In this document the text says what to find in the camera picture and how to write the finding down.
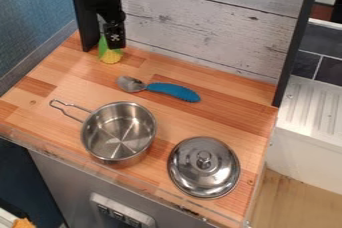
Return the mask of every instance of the wire handle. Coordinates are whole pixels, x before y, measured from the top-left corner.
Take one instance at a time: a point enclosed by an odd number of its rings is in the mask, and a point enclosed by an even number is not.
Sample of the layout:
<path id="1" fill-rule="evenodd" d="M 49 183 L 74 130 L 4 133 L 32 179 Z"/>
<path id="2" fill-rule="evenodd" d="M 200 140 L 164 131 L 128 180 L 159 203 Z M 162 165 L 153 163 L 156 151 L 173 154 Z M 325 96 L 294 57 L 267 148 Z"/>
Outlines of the wire handle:
<path id="1" fill-rule="evenodd" d="M 62 102 L 62 101 L 60 101 L 60 100 L 58 100 L 58 99 L 53 99 L 53 100 L 50 101 L 49 105 L 50 105 L 51 107 L 60 110 L 65 116 L 68 116 L 69 118 L 72 118 L 72 119 L 74 119 L 74 120 L 77 120 L 78 122 L 81 122 L 81 123 L 83 123 L 84 121 L 81 120 L 81 119 L 79 119 L 79 118 L 76 118 L 75 116 L 72 116 L 72 115 L 69 114 L 69 113 L 67 113 L 63 108 L 54 105 L 55 102 L 56 102 L 56 103 L 59 103 L 59 104 L 61 104 L 61 105 L 64 105 L 64 106 L 69 106 L 69 107 L 77 108 L 77 109 L 79 109 L 79 110 L 81 110 L 81 111 L 84 111 L 84 112 L 92 113 L 92 111 L 90 111 L 90 110 L 88 110 L 88 109 L 86 109 L 86 108 L 83 108 L 83 107 L 78 106 L 78 105 L 75 105 L 75 104 L 64 103 L 64 102 Z"/>

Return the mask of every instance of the whitewashed wood wall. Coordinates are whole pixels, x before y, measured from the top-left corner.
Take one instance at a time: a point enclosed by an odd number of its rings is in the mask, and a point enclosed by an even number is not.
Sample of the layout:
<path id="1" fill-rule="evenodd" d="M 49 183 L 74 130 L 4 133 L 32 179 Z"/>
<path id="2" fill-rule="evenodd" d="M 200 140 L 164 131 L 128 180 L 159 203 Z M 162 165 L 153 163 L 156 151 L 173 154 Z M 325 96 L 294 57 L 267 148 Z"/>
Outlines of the whitewashed wood wall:
<path id="1" fill-rule="evenodd" d="M 122 0 L 129 44 L 277 83 L 303 0 Z"/>

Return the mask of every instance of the black frame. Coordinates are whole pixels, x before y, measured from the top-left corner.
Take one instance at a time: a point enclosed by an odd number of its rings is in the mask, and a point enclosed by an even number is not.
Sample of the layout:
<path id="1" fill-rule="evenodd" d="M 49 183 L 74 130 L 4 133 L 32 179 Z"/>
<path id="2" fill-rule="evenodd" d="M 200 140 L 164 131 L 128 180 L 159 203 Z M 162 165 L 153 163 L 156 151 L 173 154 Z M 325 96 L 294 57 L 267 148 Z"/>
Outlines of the black frame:
<path id="1" fill-rule="evenodd" d="M 306 25 L 309 21 L 311 8 L 314 3 L 315 0 L 303 0 L 302 9 L 298 16 L 297 24 L 293 32 L 293 37 L 289 46 L 289 51 L 287 52 L 283 70 L 281 72 L 280 79 L 278 82 L 277 90 L 273 98 L 272 105 L 275 107 L 280 107 L 287 83 L 290 79 L 290 75 L 295 63 L 296 55 L 305 32 Z"/>

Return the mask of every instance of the butcher block surface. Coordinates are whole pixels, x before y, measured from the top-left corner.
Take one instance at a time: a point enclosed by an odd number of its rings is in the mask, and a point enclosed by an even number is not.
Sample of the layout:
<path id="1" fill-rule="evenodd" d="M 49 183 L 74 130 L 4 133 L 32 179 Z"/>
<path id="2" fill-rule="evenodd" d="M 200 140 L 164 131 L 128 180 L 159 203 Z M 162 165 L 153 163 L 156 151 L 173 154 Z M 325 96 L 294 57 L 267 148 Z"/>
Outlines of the butcher block surface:
<path id="1" fill-rule="evenodd" d="M 125 93 L 115 84 L 121 75 L 177 83 L 195 90 L 202 101 L 187 103 L 148 91 Z M 82 52 L 75 33 L 0 99 L 0 123 L 22 132 L 9 137 L 18 144 L 234 227 L 246 215 L 264 162 L 277 114 L 271 106 L 274 92 L 274 85 L 131 47 L 120 63 L 104 64 L 97 59 L 97 49 Z M 147 157 L 134 166 L 102 164 L 83 148 L 82 124 L 51 108 L 52 99 L 91 110 L 115 101 L 139 103 L 156 117 L 156 139 Z M 81 119 L 87 116 L 74 114 Z M 230 194 L 200 200 L 186 196 L 169 179 L 166 162 L 172 148 L 195 136 L 215 137 L 238 155 L 242 175 Z"/>

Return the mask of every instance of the stainless steel lid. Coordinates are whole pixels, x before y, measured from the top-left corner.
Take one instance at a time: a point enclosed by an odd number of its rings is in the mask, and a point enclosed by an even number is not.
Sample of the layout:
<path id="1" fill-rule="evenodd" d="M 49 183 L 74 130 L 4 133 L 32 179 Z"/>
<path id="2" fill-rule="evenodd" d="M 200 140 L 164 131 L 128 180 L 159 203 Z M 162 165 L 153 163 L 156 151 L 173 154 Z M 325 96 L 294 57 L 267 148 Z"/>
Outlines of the stainless steel lid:
<path id="1" fill-rule="evenodd" d="M 199 198 L 216 198 L 234 189 L 241 168 L 236 154 L 225 143 L 210 137 L 194 137 L 172 150 L 168 171 L 183 192 Z"/>

